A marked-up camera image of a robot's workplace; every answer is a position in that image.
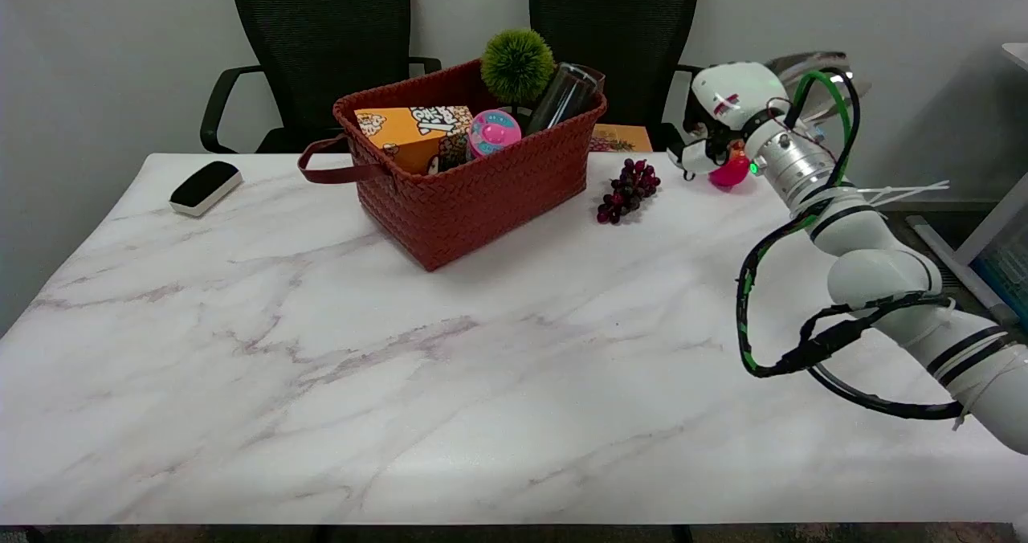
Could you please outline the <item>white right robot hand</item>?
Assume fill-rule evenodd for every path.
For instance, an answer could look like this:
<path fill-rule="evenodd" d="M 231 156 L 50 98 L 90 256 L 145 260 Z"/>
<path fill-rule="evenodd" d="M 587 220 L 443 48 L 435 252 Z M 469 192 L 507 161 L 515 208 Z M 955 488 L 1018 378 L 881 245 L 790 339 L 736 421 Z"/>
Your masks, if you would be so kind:
<path fill-rule="evenodd" d="M 761 144 L 784 129 L 776 122 L 783 112 L 772 107 L 772 101 L 785 94 L 776 74 L 756 61 L 734 61 L 695 73 L 680 126 L 689 139 L 673 141 L 667 149 L 684 180 L 727 165 L 736 141 L 757 154 Z"/>

